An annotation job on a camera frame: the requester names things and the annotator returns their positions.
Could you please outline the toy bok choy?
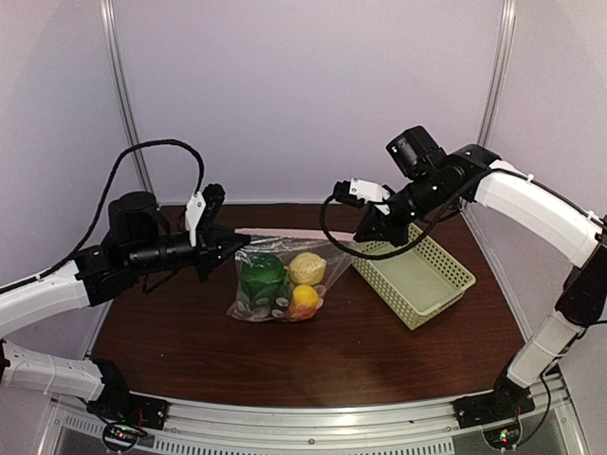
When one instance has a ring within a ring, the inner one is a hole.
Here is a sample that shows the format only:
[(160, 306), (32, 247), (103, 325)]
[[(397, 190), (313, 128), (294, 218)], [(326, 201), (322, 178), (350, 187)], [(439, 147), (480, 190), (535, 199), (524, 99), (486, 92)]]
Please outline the toy bok choy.
[(272, 300), (288, 287), (285, 266), (275, 255), (254, 254), (241, 261), (240, 285), (250, 303)]

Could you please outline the clear zip top bag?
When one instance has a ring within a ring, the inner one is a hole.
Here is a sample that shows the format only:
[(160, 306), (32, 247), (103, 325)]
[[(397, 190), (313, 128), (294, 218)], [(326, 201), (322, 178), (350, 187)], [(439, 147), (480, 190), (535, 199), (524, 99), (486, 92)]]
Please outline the clear zip top bag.
[[(331, 286), (340, 278), (353, 262), (354, 257), (339, 250), (326, 238), (320, 230), (293, 228), (240, 228), (240, 234), (251, 237), (250, 244), (235, 254), (237, 271), (237, 288), (234, 303), (228, 310), (228, 315), (234, 319), (247, 322), (296, 322), (289, 320), (286, 315), (291, 305), (292, 291), (297, 284), (289, 278), (287, 267), (298, 255), (304, 252), (315, 253), (327, 262), (326, 271), (321, 283), (313, 286), (320, 295), (322, 303)], [(268, 253), (281, 259), (285, 266), (288, 287), (279, 297), (272, 300), (263, 299), (250, 303), (240, 285), (241, 261), (259, 253)]]

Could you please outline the beige toy walnut ball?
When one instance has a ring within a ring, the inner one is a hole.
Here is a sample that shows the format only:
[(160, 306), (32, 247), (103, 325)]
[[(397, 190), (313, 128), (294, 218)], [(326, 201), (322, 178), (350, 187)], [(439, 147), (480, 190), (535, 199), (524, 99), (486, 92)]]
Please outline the beige toy walnut ball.
[(326, 260), (321, 256), (304, 252), (289, 263), (287, 271), (291, 281), (297, 285), (316, 285), (322, 282), (326, 265)]

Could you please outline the yellow toy lemon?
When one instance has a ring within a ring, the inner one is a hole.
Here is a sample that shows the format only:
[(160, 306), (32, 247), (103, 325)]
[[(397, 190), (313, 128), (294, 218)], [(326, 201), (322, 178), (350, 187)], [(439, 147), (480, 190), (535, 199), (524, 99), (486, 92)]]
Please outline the yellow toy lemon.
[(292, 291), (291, 305), (296, 309), (315, 309), (320, 301), (317, 290), (308, 284), (299, 284)]

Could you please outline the orange toy mango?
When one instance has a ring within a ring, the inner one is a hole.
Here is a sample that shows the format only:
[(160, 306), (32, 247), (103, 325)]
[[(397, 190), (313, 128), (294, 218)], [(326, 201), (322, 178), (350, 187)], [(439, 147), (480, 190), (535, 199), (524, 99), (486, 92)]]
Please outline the orange toy mango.
[(307, 320), (312, 319), (322, 308), (322, 303), (315, 306), (302, 306), (291, 304), (288, 308), (286, 317), (289, 320)]

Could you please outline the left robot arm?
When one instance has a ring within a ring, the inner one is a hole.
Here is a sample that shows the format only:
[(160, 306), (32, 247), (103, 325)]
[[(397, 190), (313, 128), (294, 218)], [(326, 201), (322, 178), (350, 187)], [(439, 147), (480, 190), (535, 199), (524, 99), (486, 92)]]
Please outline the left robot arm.
[[(1, 290), (1, 334), (35, 322), (114, 300), (157, 272), (175, 276), (192, 268), (200, 281), (238, 250), (247, 234), (214, 219), (225, 193), (217, 184), (196, 192), (185, 208), (185, 229), (173, 232), (147, 191), (134, 191), (108, 207), (109, 230), (102, 242), (75, 252), (54, 271), (11, 283)], [(1, 342), (1, 386), (99, 402), (117, 421), (136, 413), (136, 399), (118, 367), (108, 360), (73, 360)]]

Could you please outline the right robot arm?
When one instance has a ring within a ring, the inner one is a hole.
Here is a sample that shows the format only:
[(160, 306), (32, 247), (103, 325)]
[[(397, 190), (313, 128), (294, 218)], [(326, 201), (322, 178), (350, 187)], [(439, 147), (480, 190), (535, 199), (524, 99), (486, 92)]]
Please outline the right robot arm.
[(355, 231), (356, 241), (403, 247), (409, 224), (464, 199), (527, 228), (572, 265), (554, 309), (478, 405), (492, 417), (506, 418), (575, 338), (599, 322), (606, 301), (606, 284), (600, 279), (606, 270), (606, 223), (479, 145), (446, 153), (422, 126), (404, 131), (386, 150), (410, 182), (392, 191), (349, 180), (346, 195), (369, 208)]

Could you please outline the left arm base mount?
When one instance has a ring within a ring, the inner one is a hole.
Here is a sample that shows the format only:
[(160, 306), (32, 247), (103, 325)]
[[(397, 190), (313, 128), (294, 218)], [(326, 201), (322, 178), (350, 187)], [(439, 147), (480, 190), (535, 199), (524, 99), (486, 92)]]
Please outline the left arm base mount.
[(169, 403), (164, 399), (129, 393), (125, 403), (109, 398), (80, 401), (88, 413), (102, 423), (101, 442), (112, 453), (123, 453), (137, 445), (152, 443), (153, 430), (163, 430)]

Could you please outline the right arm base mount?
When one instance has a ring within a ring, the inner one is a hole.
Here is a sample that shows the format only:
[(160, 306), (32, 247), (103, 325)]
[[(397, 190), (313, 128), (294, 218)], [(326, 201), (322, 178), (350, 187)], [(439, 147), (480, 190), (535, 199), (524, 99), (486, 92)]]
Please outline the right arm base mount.
[(513, 449), (523, 440), (521, 417), (536, 408), (531, 398), (513, 404), (494, 392), (464, 396), (452, 405), (461, 429), (479, 427), (487, 445), (500, 451)]

